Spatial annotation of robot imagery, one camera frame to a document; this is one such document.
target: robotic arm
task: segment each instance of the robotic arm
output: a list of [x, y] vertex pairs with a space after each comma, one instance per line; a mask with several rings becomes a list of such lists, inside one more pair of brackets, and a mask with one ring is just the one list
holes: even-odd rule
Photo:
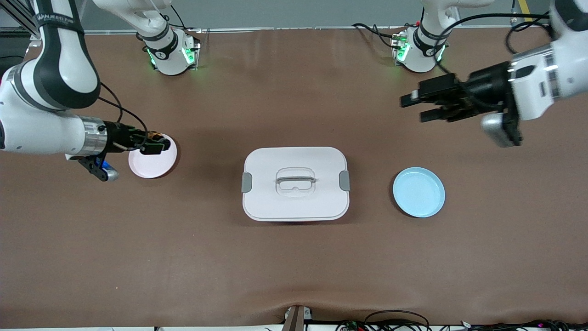
[[473, 72], [466, 82], [454, 74], [422, 81], [400, 99], [401, 107], [421, 102], [440, 106], [420, 114], [421, 122], [454, 122], [486, 112], [482, 129], [501, 147], [519, 146], [519, 120], [538, 118], [556, 101], [588, 91], [588, 2], [552, 0], [551, 25], [557, 39]]
[[414, 72], [427, 72], [435, 66], [435, 57], [441, 57], [445, 40], [451, 30], [441, 35], [449, 25], [457, 21], [456, 7], [478, 8], [490, 5], [494, 0], [422, 0], [423, 18], [416, 27], [400, 32], [393, 45], [394, 58], [400, 65]]
[[118, 173], [104, 162], [106, 153], [141, 145], [160, 154], [170, 142], [122, 123], [78, 116], [71, 109], [92, 105], [100, 80], [79, 23], [75, 0], [35, 0], [43, 40], [38, 58], [16, 65], [0, 81], [0, 150], [21, 154], [64, 153], [102, 181]]
[[98, 8], [130, 24], [142, 38], [153, 66], [165, 75], [178, 75], [196, 66], [200, 40], [171, 28], [159, 14], [172, 0], [93, 0]]

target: box lid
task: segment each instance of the box lid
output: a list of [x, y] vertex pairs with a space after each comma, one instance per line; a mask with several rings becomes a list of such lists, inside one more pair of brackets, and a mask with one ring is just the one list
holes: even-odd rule
[[260, 148], [245, 160], [243, 209], [254, 220], [335, 220], [349, 189], [347, 161], [333, 147]]

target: black cable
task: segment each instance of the black cable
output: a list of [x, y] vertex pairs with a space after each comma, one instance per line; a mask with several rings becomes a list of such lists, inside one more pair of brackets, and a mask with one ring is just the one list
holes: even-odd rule
[[509, 32], [506, 34], [506, 38], [505, 38], [505, 46], [506, 49], [508, 49], [508, 51], [511, 54], [516, 54], [517, 52], [512, 48], [512, 46], [510, 45], [510, 37], [512, 36], [513, 32], [520, 32], [520, 31], [524, 31], [532, 26], [537, 26], [537, 27], [541, 27], [545, 30], [545, 32], [547, 32], [548, 36], [551, 37], [553, 30], [551, 29], [551, 26], [549, 25], [543, 25], [541, 23], [539, 23], [539, 21], [541, 20], [541, 18], [535, 19], [534, 21], [531, 22], [522, 22], [519, 23], [513, 27], [510, 28]]
[[116, 121], [117, 121], [117, 122], [120, 122], [120, 121], [122, 120], [122, 114], [123, 114], [121, 101], [118, 99], [118, 97], [116, 96], [116, 94], [115, 94], [114, 92], [112, 92], [112, 90], [111, 90], [111, 89], [110, 89], [108, 86], [106, 86], [106, 84], [104, 84], [103, 82], [100, 82], [100, 85], [101, 85], [102, 87], [106, 88], [106, 90], [107, 90], [108, 92], [110, 92], [110, 94], [112, 95], [112, 97], [114, 98], [114, 100], [116, 100], [116, 103], [118, 104], [118, 109], [119, 109], [119, 111], [121, 112], [121, 113], [118, 115], [118, 120], [116, 120]]
[[173, 7], [173, 5], [170, 5], [170, 7], [172, 8], [173, 12], [176, 13], [176, 16], [180, 20], [180, 24], [182, 24], [182, 27], [186, 29], [186, 25], [183, 23], [182, 17], [180, 16], [180, 14], [178, 14], [178, 11]]
[[[470, 17], [466, 17], [463, 19], [460, 19], [459, 21], [456, 21], [455, 23], [449, 25], [445, 30], [443, 30], [443, 32], [441, 32], [440, 35], [446, 35], [449, 31], [451, 31], [451, 29], [453, 29], [454, 27], [467, 22], [467, 21], [471, 21], [474, 19], [479, 19], [479, 18], [488, 18], [488, 17], [521, 17], [521, 18], [549, 18], [549, 16], [547, 15], [536, 15], [536, 14], [512, 14], [512, 13], [508, 13], [508, 14], [500, 14], [500, 13], [494, 13], [494, 14], [479, 14], [479, 15], [474, 15], [474, 16], [470, 16]], [[440, 44], [440, 39], [435, 41], [435, 45], [433, 46], [434, 49], [437, 49], [437, 47]], [[441, 63], [440, 63], [440, 59], [436, 56], [437, 52], [433, 53], [432, 57], [433, 60], [435, 61], [435, 65], [437, 67], [439, 67], [443, 72], [445, 72], [446, 74], [452, 74], [451, 71], [449, 71], [447, 68], [445, 68]], [[460, 87], [464, 90], [464, 92], [468, 95], [470, 101], [474, 104], [476, 104], [479, 107], [482, 108], [486, 108], [486, 109], [490, 109], [490, 110], [496, 110], [496, 111], [501, 111], [502, 108], [501, 106], [498, 105], [491, 105], [487, 102], [484, 102], [478, 98], [476, 98], [461, 82], [459, 83]]]
[[[138, 40], [140, 40], [140, 41], [142, 41], [142, 42], [145, 42], [145, 41], [143, 40], [143, 37], [142, 37], [142, 36], [141, 36], [141, 35], [140, 35], [138, 32], [135, 34], [135, 38], [137, 38]], [[141, 50], [142, 50], [143, 52], [147, 53], [147, 45], [143, 46], [143, 48], [142, 48]]]
[[384, 43], [384, 45], [386, 45], [386, 46], [388, 46], [388, 47], [390, 47], [390, 48], [393, 48], [393, 49], [400, 49], [400, 47], [399, 47], [399, 46], [394, 46], [394, 45], [392, 45], [392, 44], [388, 44], [388, 43], [387, 43], [387, 42], [384, 40], [384, 37], [386, 37], [386, 38], [393, 38], [393, 37], [392, 37], [392, 35], [389, 35], [389, 34], [383, 34], [383, 33], [381, 33], [381, 32], [380, 32], [380, 30], [377, 28], [377, 25], [375, 25], [375, 24], [373, 25], [373, 28], [370, 28], [369, 26], [367, 26], [367, 25], [365, 25], [365, 24], [363, 24], [363, 23], [355, 23], [355, 24], [353, 24], [352, 26], [353, 26], [353, 27], [356, 27], [356, 28], [357, 28], [357, 27], [363, 27], [363, 28], [366, 28], [366, 29], [367, 29], [369, 32], [371, 32], [371, 33], [373, 33], [373, 34], [376, 34], [376, 35], [378, 35], [378, 36], [380, 37], [380, 40], [381, 40], [381, 41]]
[[[367, 29], [369, 32], [371, 32], [371, 33], [373, 33], [373, 34], [376, 34], [376, 35], [378, 34], [378, 32], [377, 32], [376, 30], [374, 30], [374, 29], [370, 28], [369, 26], [367, 26], [367, 25], [365, 25], [365, 24], [363, 24], [363, 23], [355, 23], [355, 24], [353, 24], [353, 25], [352, 25], [352, 27], [356, 27], [356, 28], [357, 28], [357, 27], [362, 27], [362, 28], [365, 28], [365, 29]], [[392, 35], [389, 35], [389, 34], [383, 34], [383, 33], [381, 33], [381, 32], [379, 33], [379, 35], [381, 35], [382, 37], [386, 37], [386, 38], [392, 38]]]
[[392, 48], [392, 49], [400, 49], [400, 46], [394, 46], [392, 44], [388, 44], [384, 38], [382, 37], [382, 34], [380, 33], [380, 30], [378, 30], [377, 26], [374, 24], [373, 25], [373, 29], [376, 30], [377, 35], [380, 37], [380, 40], [384, 43], [384, 45]]
[[159, 16], [161, 16], [166, 22], [169, 22], [169, 16], [162, 14], [161, 12], [159, 13]]
[[[102, 98], [102, 97], [98, 97], [98, 99], [100, 99], [100, 100], [104, 101], [105, 103], [107, 103], [107, 104], [109, 104], [109, 105], [111, 105], [111, 106], [114, 106], [114, 107], [116, 107], [116, 108], [119, 108], [117, 104], [115, 104], [114, 102], [112, 102], [112, 101], [110, 101], [110, 100], [104, 99], [104, 98]], [[127, 114], [129, 114], [129, 115], [131, 115], [131, 116], [135, 117], [135, 119], [136, 119], [137, 121], [139, 121], [139, 123], [141, 123], [141, 125], [143, 126], [143, 131], [145, 132], [145, 136], [143, 137], [143, 141], [141, 142], [141, 144], [140, 144], [140, 145], [138, 145], [137, 147], [133, 147], [133, 148], [129, 148], [129, 149], [127, 149], [127, 151], [129, 151], [129, 152], [130, 152], [130, 151], [134, 151], [134, 150], [138, 150], [138, 149], [140, 149], [141, 147], [143, 147], [143, 145], [145, 145], [145, 143], [147, 143], [147, 135], [148, 135], [148, 132], [149, 132], [149, 131], [147, 130], [147, 125], [145, 125], [145, 122], [143, 122], [143, 121], [142, 121], [142, 120], [141, 120], [141, 119], [140, 119], [140, 118], [139, 118], [137, 115], [135, 115], [135, 114], [134, 114], [132, 111], [130, 111], [130, 110], [128, 110], [128, 109], [126, 109], [125, 107], [120, 107], [120, 109], [121, 109], [122, 111], [126, 112]]]
[[513, 26], [513, 27], [512, 27], [512, 28], [509, 30], [509, 32], [506, 34], [506, 38], [505, 38], [505, 46], [506, 46], [506, 49], [508, 49], [508, 51], [509, 51], [511, 54], [517, 54], [517, 53], [518, 53], [518, 52], [517, 52], [517, 51], [515, 51], [515, 50], [512, 48], [512, 46], [510, 45], [510, 37], [512, 36], [513, 32], [523, 31], [523, 29], [526, 29], [526, 28], [528, 28], [528, 27], [531, 27], [531, 26], [534, 26], [534, 25], [535, 25], [535, 26], [537, 26], [537, 27], [541, 27], [541, 28], [543, 28], [543, 29], [545, 30], [545, 32], [547, 32], [547, 34], [548, 34], [548, 35], [549, 35], [549, 34], [551, 34], [551, 29], [550, 29], [549, 27], [546, 27], [545, 25], [543, 25], [543, 24], [541, 24], [541, 23], [537, 23], [537, 21], [533, 21], [533, 22], [522, 22], [522, 23], [519, 23], [519, 24], [517, 24], [517, 25]]
[[344, 326], [345, 324], [347, 324], [347, 321], [342, 321], [341, 323], [339, 323], [339, 325], [337, 325], [337, 327], [335, 328], [335, 331], [339, 331], [339, 328]]
[[7, 58], [21, 58], [21, 59], [24, 59], [25, 57], [23, 57], [21, 55], [7, 55], [5, 57], [0, 57], [0, 59], [7, 59]]
[[[423, 21], [423, 18], [424, 17], [425, 17], [425, 8], [423, 7], [423, 11], [420, 13], [420, 21], [419, 21], [419, 24]], [[416, 24], [410, 24], [410, 23], [405, 23], [405, 27], [416, 28], [416, 27], [418, 27], [418, 25], [416, 25]]]
[[[459, 21], [449, 25], [445, 30], [443, 30], [443, 32], [441, 32], [440, 35], [446, 35], [449, 31], [451, 31], [451, 29], [453, 29], [454, 27], [465, 23], [467, 21], [471, 21], [474, 19], [479, 19], [479, 18], [488, 18], [488, 17], [522, 17], [522, 18], [549, 18], [549, 16], [547, 15], [536, 15], [536, 14], [499, 14], [499, 13], [494, 13], [494, 14], [479, 14], [479, 15], [474, 15], [474, 16], [470, 16], [470, 17], [466, 17], [463, 19], [460, 19]], [[433, 46], [435, 49], [439, 46], [441, 39], [438, 39], [435, 41], [435, 45]], [[435, 60], [435, 64], [446, 74], [451, 74], [452, 72], [449, 71], [447, 68], [445, 68], [437, 59], [436, 52], [435, 54], [432, 55], [433, 59]]]
[[372, 317], [372, 316], [376, 316], [376, 315], [379, 315], [379, 314], [386, 314], [386, 313], [401, 313], [401, 314], [409, 314], [409, 315], [418, 316], [418, 317], [422, 318], [422, 319], [423, 319], [423, 320], [426, 322], [426, 325], [425, 325], [425, 327], [427, 328], [427, 330], [429, 330], [429, 331], [431, 330], [431, 328], [430, 328], [430, 324], [429, 324], [429, 320], [428, 320], [426, 317], [424, 317], [423, 315], [421, 315], [421, 314], [419, 314], [419, 313], [410, 312], [410, 311], [408, 311], [408, 310], [397, 310], [397, 309], [392, 309], [392, 310], [380, 310], [379, 312], [374, 312], [374, 313], [371, 313], [371, 314], [367, 315], [367, 316], [366, 316], [366, 318], [363, 320], [363, 322], [364, 322], [364, 323], [367, 323], [367, 322], [368, 322], [368, 319], [369, 319], [370, 317]]

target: table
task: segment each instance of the table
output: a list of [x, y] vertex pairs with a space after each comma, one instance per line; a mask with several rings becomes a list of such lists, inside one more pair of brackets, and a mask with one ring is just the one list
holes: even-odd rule
[[[455, 31], [446, 66], [466, 78], [509, 59], [505, 33]], [[62, 155], [0, 153], [0, 327], [252, 325], [279, 322], [293, 304], [315, 319], [379, 309], [435, 324], [588, 318], [588, 95], [523, 123], [523, 146], [501, 149], [480, 117], [421, 124], [430, 107], [399, 108], [440, 72], [395, 67], [365, 31], [207, 35], [200, 69], [177, 77], [152, 71], [132, 35], [86, 40], [101, 80], [172, 136], [181, 160], [144, 180], [126, 154], [110, 154], [121, 178], [101, 183]], [[513, 39], [544, 42], [538, 29]], [[79, 113], [118, 115], [101, 102]], [[247, 218], [245, 157], [307, 145], [347, 157], [347, 214]], [[411, 166], [445, 185], [429, 219], [392, 202], [393, 178]]]

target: cable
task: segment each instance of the cable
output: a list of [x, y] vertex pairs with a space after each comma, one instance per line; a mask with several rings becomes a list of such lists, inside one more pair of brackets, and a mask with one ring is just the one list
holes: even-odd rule
[[522, 22], [522, 23], [519, 23], [519, 24], [517, 24], [517, 25], [513, 26], [513, 27], [512, 27], [512, 28], [509, 30], [509, 32], [506, 34], [506, 38], [505, 38], [505, 46], [506, 46], [506, 49], [508, 49], [508, 51], [509, 51], [511, 54], [517, 54], [517, 53], [518, 53], [518, 52], [517, 52], [517, 51], [515, 51], [515, 50], [512, 48], [512, 46], [510, 45], [510, 37], [512, 36], [513, 32], [519, 32], [519, 31], [523, 31], [524, 29], [526, 29], [526, 28], [528, 28], [528, 27], [531, 27], [531, 26], [537, 26], [537, 27], [541, 27], [541, 28], [543, 28], [543, 29], [544, 29], [544, 30], [547, 32], [547, 34], [548, 34], [548, 35], [549, 35], [549, 34], [551, 34], [551, 29], [550, 29], [549, 27], [546, 27], [545, 25], [543, 25], [543, 24], [541, 24], [541, 23], [537, 23], [537, 21], [532, 21], [532, 22]]
[[[369, 32], [373, 33], [373, 34], [378, 34], [378, 32], [372, 28], [370, 28], [369, 26], [363, 24], [363, 23], [355, 23], [352, 25], [352, 27], [362, 27], [362, 28], [366, 28]], [[381, 35], [382, 37], [386, 37], [386, 38], [392, 38], [392, 35], [389, 34], [383, 34], [383, 33], [379, 33], [379, 35]]]
[[551, 26], [550, 25], [543, 25], [543, 24], [539, 23], [540, 20], [541, 20], [541, 18], [538, 18], [538, 19], [535, 19], [534, 21], [531, 21], [531, 22], [522, 22], [522, 23], [519, 23], [519, 24], [511, 27], [510, 30], [509, 30], [509, 32], [506, 34], [506, 38], [505, 38], [505, 46], [506, 46], [506, 49], [508, 49], [508, 51], [511, 54], [516, 54], [517, 52], [510, 45], [510, 37], [512, 36], [513, 32], [524, 31], [524, 30], [526, 30], [526, 29], [528, 29], [528, 28], [530, 28], [532, 26], [537, 26], [537, 27], [543, 28], [547, 32], [547, 34], [549, 35], [549, 37], [551, 38], [552, 37], [552, 33], [553, 33], [553, 30], [552, 30]]
[[[119, 108], [119, 106], [118, 106], [117, 104], [115, 104], [114, 102], [112, 102], [112, 101], [110, 101], [110, 100], [104, 99], [104, 98], [102, 98], [102, 97], [98, 97], [98, 99], [100, 99], [100, 100], [104, 101], [105, 103], [107, 103], [107, 104], [109, 104], [109, 105], [111, 105], [111, 106], [114, 106], [114, 107], [116, 107], [116, 108]], [[147, 143], [147, 135], [148, 135], [148, 132], [149, 132], [149, 131], [147, 130], [147, 125], [145, 125], [145, 122], [143, 122], [143, 121], [142, 121], [142, 120], [141, 120], [141, 119], [140, 119], [140, 118], [139, 118], [137, 115], [135, 115], [135, 114], [134, 114], [132, 111], [130, 111], [130, 110], [128, 110], [128, 109], [126, 109], [125, 107], [120, 107], [120, 109], [121, 109], [122, 111], [126, 112], [127, 114], [129, 114], [129, 115], [131, 115], [131, 116], [135, 117], [135, 119], [136, 119], [137, 121], [139, 121], [139, 123], [141, 123], [141, 125], [143, 126], [143, 131], [145, 132], [145, 136], [143, 137], [143, 141], [141, 142], [141, 144], [140, 144], [140, 145], [138, 145], [138, 146], [136, 146], [136, 147], [133, 147], [133, 148], [129, 148], [129, 149], [127, 149], [127, 151], [129, 151], [129, 152], [130, 152], [130, 151], [134, 151], [134, 150], [138, 150], [138, 149], [140, 149], [141, 147], [143, 147], [143, 145], [145, 145], [145, 143]]]
[[7, 59], [7, 58], [21, 58], [21, 59], [25, 59], [25, 57], [23, 57], [21, 55], [7, 55], [5, 57], [0, 57], [0, 59]]
[[101, 85], [102, 87], [106, 88], [106, 90], [107, 90], [108, 92], [110, 92], [110, 94], [112, 95], [112, 97], [114, 97], [114, 100], [116, 100], [116, 103], [118, 104], [118, 109], [121, 111], [121, 113], [118, 115], [118, 120], [116, 120], [116, 121], [117, 121], [117, 122], [120, 122], [120, 121], [122, 120], [122, 114], [124, 114], [124, 113], [123, 113], [123, 110], [122, 110], [122, 104], [121, 104], [121, 101], [120, 101], [120, 100], [118, 100], [118, 97], [116, 96], [116, 94], [115, 94], [114, 92], [112, 92], [112, 90], [111, 90], [111, 89], [110, 89], [108, 86], [106, 86], [106, 84], [104, 84], [103, 82], [100, 82], [100, 85]]
[[186, 29], [186, 25], [183, 23], [182, 17], [180, 16], [180, 14], [178, 14], [178, 11], [173, 7], [173, 5], [170, 5], [170, 7], [172, 8], [173, 12], [176, 13], [176, 16], [180, 20], [180, 24], [182, 24], [182, 27]]
[[[454, 27], [467, 22], [467, 21], [471, 21], [474, 19], [479, 19], [479, 18], [487, 18], [487, 17], [521, 17], [521, 18], [549, 18], [549, 16], [547, 15], [536, 15], [536, 14], [500, 14], [500, 13], [494, 13], [494, 14], [479, 14], [479, 15], [474, 15], [474, 16], [470, 16], [470, 17], [466, 17], [463, 19], [460, 19], [459, 21], [456, 21], [455, 23], [449, 25], [445, 30], [443, 30], [443, 32], [441, 32], [440, 35], [446, 35], [449, 31], [451, 31], [451, 29], [453, 29]], [[437, 49], [437, 47], [439, 46], [441, 40], [436, 40], [435, 41], [435, 45], [433, 46], [434, 49]], [[445, 68], [441, 63], [440, 63], [440, 59], [436, 56], [437, 52], [435, 52], [432, 57], [433, 60], [435, 61], [435, 65], [437, 67], [439, 67], [443, 72], [445, 72], [446, 74], [452, 74], [451, 71], [449, 71], [447, 68]], [[490, 109], [492, 111], [496, 110], [496, 111], [501, 111], [502, 107], [498, 106], [498, 105], [492, 105], [489, 104], [487, 102], [484, 102], [478, 98], [476, 98], [461, 82], [459, 83], [460, 87], [464, 90], [464, 92], [467, 94], [467, 96], [469, 97], [470, 101], [474, 104], [476, 104], [479, 107], [482, 108], [486, 108], [486, 109]]]
[[[161, 10], [159, 10], [159, 8], [155, 5], [155, 3], [153, 2], [153, 0], [149, 0], [149, 2], [151, 2], [151, 5], [153, 6], [153, 8], [157, 11], [157, 13], [159, 13], [159, 16], [161, 16], [166, 22], [169, 22], [169, 16], [161, 13]], [[171, 25], [172, 27], [176, 27], [176, 28], [182, 28], [183, 30], [186, 30], [186, 26], [183, 24], [182, 25], [176, 25], [176, 24], [171, 24], [169, 23], [169, 25]]]
[[377, 26], [374, 24], [373, 25], [373, 29], [376, 30], [377, 35], [380, 37], [380, 40], [384, 43], [384, 45], [392, 48], [392, 49], [400, 49], [400, 46], [394, 46], [392, 44], [388, 44], [384, 38], [382, 37], [382, 34], [380, 33], [380, 30], [378, 30]]
[[[445, 30], [443, 30], [443, 32], [441, 32], [440, 35], [446, 35], [449, 31], [451, 31], [451, 29], [453, 29], [454, 27], [465, 23], [467, 21], [471, 21], [474, 19], [479, 19], [479, 18], [488, 18], [488, 17], [522, 17], [522, 18], [549, 18], [549, 16], [547, 15], [536, 15], [536, 14], [498, 14], [498, 13], [494, 13], [494, 14], [479, 14], [479, 15], [474, 15], [474, 16], [470, 16], [470, 17], [466, 17], [463, 19], [460, 19], [459, 21], [449, 25]], [[435, 45], [433, 46], [435, 49], [437, 49], [437, 47], [440, 44], [441, 39], [438, 39], [435, 41]], [[435, 60], [435, 64], [446, 74], [451, 74], [452, 72], [450, 72], [447, 68], [445, 68], [440, 62], [439, 59], [437, 59], [437, 56], [435, 56], [435, 54], [432, 55], [433, 59]]]
[[[371, 314], [367, 315], [366, 318], [363, 320], [363, 322], [364, 323], [367, 323], [368, 322], [368, 319], [370, 317], [375, 316], [375, 315], [379, 315], [379, 314], [385, 314], [385, 313], [401, 313], [401, 314], [409, 314], [409, 315], [418, 316], [418, 317], [422, 318], [425, 321], [426, 324], [424, 325], [424, 327], [426, 327], [428, 331], [431, 331], [429, 320], [426, 317], [424, 317], [423, 315], [421, 315], [419, 313], [410, 312], [408, 310], [397, 310], [397, 309], [380, 310], [378, 312], [374, 312], [374, 313], [371, 313]], [[405, 323], [404, 326], [407, 326], [407, 325], [415, 325], [415, 326], [423, 325], [422, 323], [417, 323], [417, 322], [413, 322], [413, 321], [410, 321], [410, 320], [404, 320], [404, 319], [396, 319], [396, 320], [389, 319], [389, 320], [385, 320], [385, 321], [382, 321], [382, 322], [386, 322], [387, 325], [390, 325], [390, 323], [388, 323], [388, 322], [392, 322], [392, 321], [396, 321], [396, 322], [398, 322], [398, 321], [407, 321], [408, 323]]]
[[381, 40], [381, 41], [384, 43], [384, 45], [386, 45], [386, 46], [388, 46], [388, 47], [390, 47], [390, 48], [393, 48], [393, 49], [400, 49], [400, 47], [399, 47], [399, 46], [394, 46], [394, 45], [392, 45], [392, 44], [388, 44], [388, 43], [387, 43], [387, 42], [384, 40], [384, 37], [386, 37], [386, 38], [393, 38], [393, 37], [392, 37], [392, 35], [389, 35], [389, 34], [383, 34], [383, 33], [381, 33], [381, 32], [380, 32], [380, 30], [377, 28], [377, 25], [375, 25], [375, 24], [373, 25], [373, 28], [370, 28], [369, 26], [367, 26], [367, 25], [365, 25], [365, 24], [363, 24], [363, 23], [355, 23], [355, 24], [353, 24], [352, 26], [353, 26], [353, 27], [356, 27], [356, 28], [357, 28], [357, 27], [363, 27], [363, 28], [366, 28], [366, 29], [367, 29], [369, 32], [371, 32], [371, 33], [373, 33], [373, 34], [376, 34], [376, 35], [378, 35], [378, 36], [380, 37], [380, 40]]
[[423, 7], [423, 11], [420, 13], [420, 21], [417, 24], [410, 24], [410, 23], [405, 23], [405, 27], [411, 27], [411, 28], [416, 28], [420, 25], [420, 23], [423, 21], [423, 18], [425, 17], [425, 8]]

